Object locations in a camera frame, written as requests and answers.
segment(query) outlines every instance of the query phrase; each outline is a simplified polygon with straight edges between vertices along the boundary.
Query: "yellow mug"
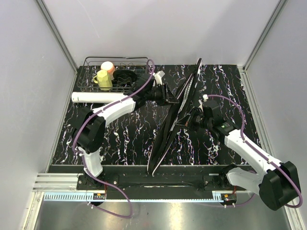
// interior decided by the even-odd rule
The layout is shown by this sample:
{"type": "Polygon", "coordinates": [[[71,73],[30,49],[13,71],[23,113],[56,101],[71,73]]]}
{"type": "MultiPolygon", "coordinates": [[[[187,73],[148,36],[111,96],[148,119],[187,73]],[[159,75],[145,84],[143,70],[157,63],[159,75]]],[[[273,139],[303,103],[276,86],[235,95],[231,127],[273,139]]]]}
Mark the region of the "yellow mug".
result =
{"type": "Polygon", "coordinates": [[[106,70],[100,70],[93,77],[93,82],[99,85],[103,91],[109,91],[112,88],[112,80],[110,74],[106,70]]]}

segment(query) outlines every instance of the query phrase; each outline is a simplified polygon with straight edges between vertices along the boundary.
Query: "white panel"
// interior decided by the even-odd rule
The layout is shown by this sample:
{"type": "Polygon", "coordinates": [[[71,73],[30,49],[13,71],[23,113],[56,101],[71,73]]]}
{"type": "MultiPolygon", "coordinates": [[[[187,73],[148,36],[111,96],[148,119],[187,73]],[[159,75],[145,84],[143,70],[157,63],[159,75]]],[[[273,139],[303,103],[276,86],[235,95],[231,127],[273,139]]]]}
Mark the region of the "white panel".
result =
{"type": "Polygon", "coordinates": [[[45,0],[77,64],[148,56],[157,64],[243,65],[278,0],[45,0]]]}
{"type": "Polygon", "coordinates": [[[290,0],[248,69],[275,157],[298,168],[307,221],[307,1],[290,0]]]}
{"type": "Polygon", "coordinates": [[[73,71],[33,0],[0,1],[0,229],[19,229],[73,71]]]}

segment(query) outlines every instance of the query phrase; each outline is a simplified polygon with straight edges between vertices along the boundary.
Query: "marble surface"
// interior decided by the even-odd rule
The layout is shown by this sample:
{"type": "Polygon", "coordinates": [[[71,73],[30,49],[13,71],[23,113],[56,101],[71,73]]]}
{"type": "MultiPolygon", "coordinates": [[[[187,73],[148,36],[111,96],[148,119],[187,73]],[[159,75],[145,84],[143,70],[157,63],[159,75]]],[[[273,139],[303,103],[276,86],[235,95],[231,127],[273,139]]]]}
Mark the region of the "marble surface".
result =
{"type": "MultiPolygon", "coordinates": [[[[175,93],[177,86],[189,76],[194,65],[161,65],[156,70],[165,72],[166,81],[175,93]]],[[[239,104],[245,114],[245,134],[258,145],[260,141],[248,105],[244,86],[236,65],[203,65],[194,99],[191,104],[199,105],[203,94],[218,94],[231,98],[239,104]]],[[[228,101],[216,99],[222,114],[227,119],[241,124],[239,111],[228,101]]],[[[72,150],[71,121],[78,115],[77,108],[89,106],[100,107],[101,104],[82,104],[70,102],[64,124],[59,136],[52,164],[80,165],[81,158],[72,150]]],[[[169,106],[160,107],[154,102],[131,114],[124,115],[106,128],[101,147],[101,163],[113,165],[146,165],[151,147],[160,124],[167,114],[169,106]]],[[[164,165],[205,165],[205,164],[246,164],[234,151],[211,138],[208,131],[197,132],[181,129],[166,155],[164,165]]]]}

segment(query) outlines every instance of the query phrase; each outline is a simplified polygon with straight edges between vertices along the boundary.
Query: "black wire rack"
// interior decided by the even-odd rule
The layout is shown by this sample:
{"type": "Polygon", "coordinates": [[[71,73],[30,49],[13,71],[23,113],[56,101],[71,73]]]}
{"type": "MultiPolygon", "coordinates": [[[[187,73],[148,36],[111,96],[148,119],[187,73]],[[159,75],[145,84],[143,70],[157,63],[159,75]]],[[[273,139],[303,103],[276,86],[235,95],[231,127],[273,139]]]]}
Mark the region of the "black wire rack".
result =
{"type": "Polygon", "coordinates": [[[122,83],[112,80],[113,87],[103,90],[97,83],[93,81],[100,66],[105,61],[110,61],[116,69],[127,69],[140,76],[148,73],[147,57],[87,57],[84,60],[79,78],[77,79],[77,87],[82,92],[125,92],[133,85],[133,82],[122,83]]]}

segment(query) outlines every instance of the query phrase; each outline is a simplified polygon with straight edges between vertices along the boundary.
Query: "reflective floor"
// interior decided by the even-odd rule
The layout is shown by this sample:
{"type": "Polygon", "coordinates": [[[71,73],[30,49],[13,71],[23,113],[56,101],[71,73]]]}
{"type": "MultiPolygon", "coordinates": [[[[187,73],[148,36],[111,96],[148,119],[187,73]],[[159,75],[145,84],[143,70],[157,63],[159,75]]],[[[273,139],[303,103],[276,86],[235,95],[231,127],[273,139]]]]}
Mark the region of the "reflective floor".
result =
{"type": "MultiPolygon", "coordinates": [[[[239,197],[243,202],[247,197],[239,197]]],[[[127,203],[104,203],[102,207],[123,215],[127,203]]],[[[244,207],[207,207],[194,203],[133,203],[133,218],[121,219],[91,209],[86,203],[42,204],[37,230],[288,230],[284,209],[268,209],[259,197],[244,207]]]]}

